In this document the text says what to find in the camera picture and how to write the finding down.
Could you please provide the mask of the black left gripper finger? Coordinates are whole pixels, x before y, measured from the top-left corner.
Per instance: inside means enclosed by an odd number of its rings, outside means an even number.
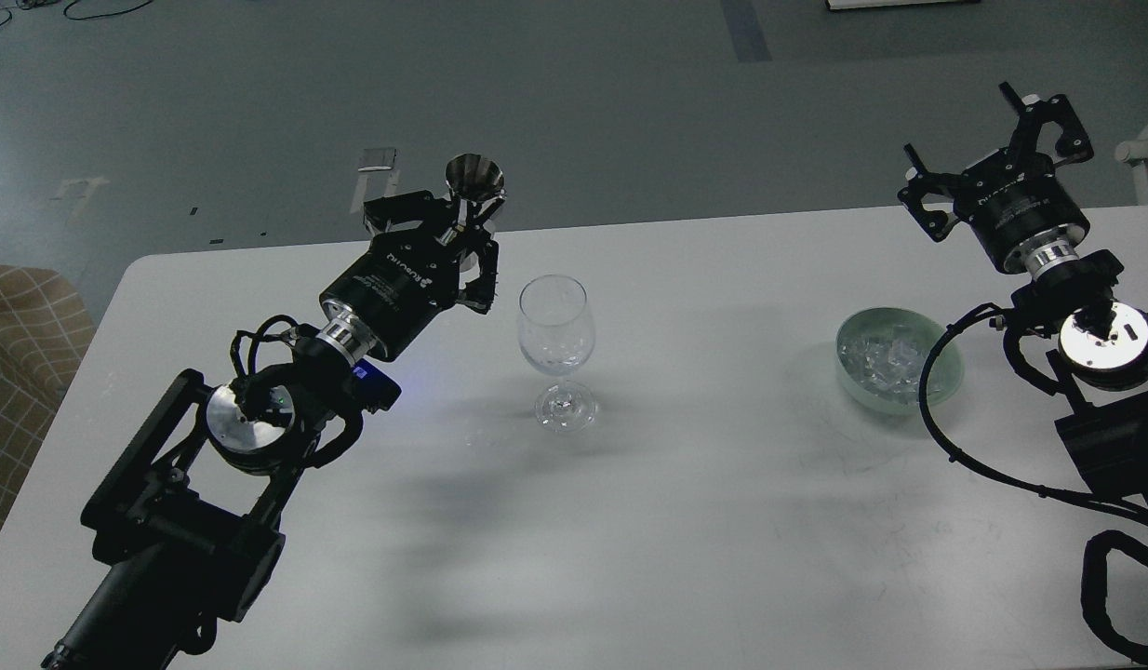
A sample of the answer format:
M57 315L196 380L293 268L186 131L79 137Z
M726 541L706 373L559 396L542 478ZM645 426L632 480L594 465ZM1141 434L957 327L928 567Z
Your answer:
M463 306L480 315L488 314L496 299L501 247L494 233L482 224L456 223L451 233L449 244L455 247L453 260L461 264L473 255L478 276L455 289L449 307Z
M363 204L370 246L449 246L463 233L458 204L429 190L371 198Z

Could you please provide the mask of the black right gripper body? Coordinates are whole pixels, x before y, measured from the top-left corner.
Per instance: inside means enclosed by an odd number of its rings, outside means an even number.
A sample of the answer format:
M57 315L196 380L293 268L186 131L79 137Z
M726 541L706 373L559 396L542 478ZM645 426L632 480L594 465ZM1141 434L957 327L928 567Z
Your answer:
M1080 246L1091 224L1055 177L1055 161L1045 153L1008 159L1003 149L965 168L967 188L960 194L960 218L974 229L982 249L999 273L1026 270L1029 240L1045 234Z

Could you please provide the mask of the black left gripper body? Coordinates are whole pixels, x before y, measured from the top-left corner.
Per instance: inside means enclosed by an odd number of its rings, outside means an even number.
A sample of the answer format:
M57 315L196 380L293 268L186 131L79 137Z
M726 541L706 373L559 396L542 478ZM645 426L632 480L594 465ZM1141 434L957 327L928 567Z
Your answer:
M425 225L371 237L360 255L319 294L325 314L344 311L369 332L367 355L395 361L460 293L464 234L430 232Z

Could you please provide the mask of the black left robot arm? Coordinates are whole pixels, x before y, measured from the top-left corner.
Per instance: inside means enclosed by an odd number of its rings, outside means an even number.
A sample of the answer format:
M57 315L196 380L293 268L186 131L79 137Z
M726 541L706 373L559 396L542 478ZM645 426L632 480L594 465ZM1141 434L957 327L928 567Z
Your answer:
M320 294L318 328L272 315L235 332L234 377L185 369L82 509L109 567L44 669L166 669L241 621L285 548L298 480L347 452L401 389L378 371L447 309L488 313L501 185L370 200L366 254Z

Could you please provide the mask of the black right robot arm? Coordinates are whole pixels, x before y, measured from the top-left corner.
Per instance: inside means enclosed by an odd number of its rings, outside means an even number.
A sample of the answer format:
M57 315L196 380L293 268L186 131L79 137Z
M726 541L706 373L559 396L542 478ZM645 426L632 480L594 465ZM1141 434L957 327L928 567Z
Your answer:
M1148 527L1148 310L1115 296L1122 262L1107 249L1080 254L1091 224L1058 182L1058 168L1093 157L1066 95L1021 95L999 86L1016 115L1004 147L960 171L912 169L898 198L940 242L964 223L998 273L1029 276L1007 307L986 302L949 324L920 369L920 416L948 461L1041 499ZM1025 482L978 461L936 424L928 382L945 348L974 324L1002 334L1004 359L1037 390L1066 398L1055 423L1084 491Z

